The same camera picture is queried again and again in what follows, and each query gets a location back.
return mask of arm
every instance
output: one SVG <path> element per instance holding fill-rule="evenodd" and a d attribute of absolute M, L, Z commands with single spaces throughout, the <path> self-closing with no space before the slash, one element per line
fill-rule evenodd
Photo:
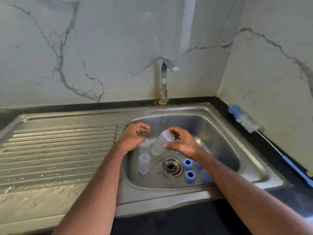
<path fill-rule="evenodd" d="M 164 147 L 199 162 L 224 194 L 237 215 L 254 235 L 313 234 L 313 226 L 266 191 L 248 182 L 204 151 L 187 130 L 171 127 L 181 136 L 180 144 Z"/>
<path fill-rule="evenodd" d="M 150 127 L 138 122 L 126 128 L 53 235 L 111 233 L 123 156 L 145 140 L 137 133 L 150 133 Z"/>

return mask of forearm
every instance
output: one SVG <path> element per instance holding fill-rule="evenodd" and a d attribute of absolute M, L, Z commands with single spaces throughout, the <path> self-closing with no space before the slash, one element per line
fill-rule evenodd
<path fill-rule="evenodd" d="M 202 152 L 201 165 L 254 235 L 313 234 L 313 226 L 266 191 Z"/>
<path fill-rule="evenodd" d="M 110 234 L 125 153 L 117 145 L 112 147 L 53 235 Z"/>

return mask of right hand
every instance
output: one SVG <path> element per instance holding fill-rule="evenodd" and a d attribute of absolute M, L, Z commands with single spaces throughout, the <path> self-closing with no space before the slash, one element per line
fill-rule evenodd
<path fill-rule="evenodd" d="M 168 143 L 164 145 L 167 150 L 175 150 L 182 153 L 185 157 L 188 157 L 196 162 L 200 161 L 200 157 L 205 152 L 201 146 L 199 146 L 193 139 L 191 134 L 178 126 L 173 126 L 167 129 L 173 135 L 179 135 L 181 137 L 180 143 Z"/>

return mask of black countertop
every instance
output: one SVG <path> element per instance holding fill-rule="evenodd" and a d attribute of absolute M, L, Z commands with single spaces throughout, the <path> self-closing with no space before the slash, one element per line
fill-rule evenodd
<path fill-rule="evenodd" d="M 259 134 L 249 134 L 232 115 L 227 105 L 217 97 L 170 99 L 168 105 L 210 102 L 222 116 L 278 171 L 292 186 L 272 189 L 270 194 L 306 219 L 313 221 L 313 189 L 287 165 L 281 156 Z M 109 102 L 62 106 L 41 106 L 0 110 L 0 129 L 20 114 L 100 110 L 153 106 L 156 101 Z M 127 218 L 115 218 L 111 234 L 251 234 L 226 199 L 203 202 L 177 209 L 159 211 Z"/>

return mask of marble backsplash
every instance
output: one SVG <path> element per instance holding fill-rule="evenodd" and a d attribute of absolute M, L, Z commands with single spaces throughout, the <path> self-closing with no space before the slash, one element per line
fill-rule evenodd
<path fill-rule="evenodd" d="M 0 108 L 217 94 L 245 0 L 0 0 Z"/>
<path fill-rule="evenodd" d="M 313 171 L 313 0 L 246 0 L 218 92 Z"/>

